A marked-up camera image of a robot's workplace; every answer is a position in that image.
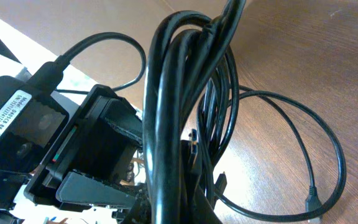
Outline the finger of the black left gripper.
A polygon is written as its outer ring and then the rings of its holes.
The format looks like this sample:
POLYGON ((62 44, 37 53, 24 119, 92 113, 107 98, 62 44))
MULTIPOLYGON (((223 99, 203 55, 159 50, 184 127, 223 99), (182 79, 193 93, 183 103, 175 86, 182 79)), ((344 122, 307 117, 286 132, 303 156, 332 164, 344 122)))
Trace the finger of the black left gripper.
POLYGON ((111 184, 81 172, 71 171, 60 184, 55 196, 63 203, 131 208, 136 199, 146 191, 147 186, 144 184, 111 184))
POLYGON ((100 96, 82 111, 82 172, 112 183, 126 178, 135 150, 142 144, 142 122, 131 105, 100 96))

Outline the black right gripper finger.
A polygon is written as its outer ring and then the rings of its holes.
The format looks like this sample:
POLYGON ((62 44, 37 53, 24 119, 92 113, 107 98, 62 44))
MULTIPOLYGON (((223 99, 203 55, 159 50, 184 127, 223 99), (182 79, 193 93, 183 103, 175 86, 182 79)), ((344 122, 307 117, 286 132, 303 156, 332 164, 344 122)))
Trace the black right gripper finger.
POLYGON ((195 163, 189 165, 191 143, 189 140, 181 140, 181 154, 183 161, 183 189, 180 200, 180 223, 221 223, 199 185, 203 171, 201 153, 198 152, 195 163))

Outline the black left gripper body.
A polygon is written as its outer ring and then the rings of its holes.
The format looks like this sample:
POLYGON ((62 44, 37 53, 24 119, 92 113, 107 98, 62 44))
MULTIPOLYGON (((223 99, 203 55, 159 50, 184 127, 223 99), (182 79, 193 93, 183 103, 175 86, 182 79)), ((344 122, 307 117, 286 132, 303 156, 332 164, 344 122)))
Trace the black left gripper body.
POLYGON ((24 189, 26 199, 37 205, 51 205, 60 210, 74 212, 81 212, 96 206, 63 203, 56 199, 55 194, 69 172, 75 171, 85 174, 82 172, 82 137, 85 135, 86 121, 83 119, 82 111, 93 105, 100 96, 116 98, 126 105, 131 105, 125 98, 118 96, 110 87, 95 85, 27 184, 24 189))

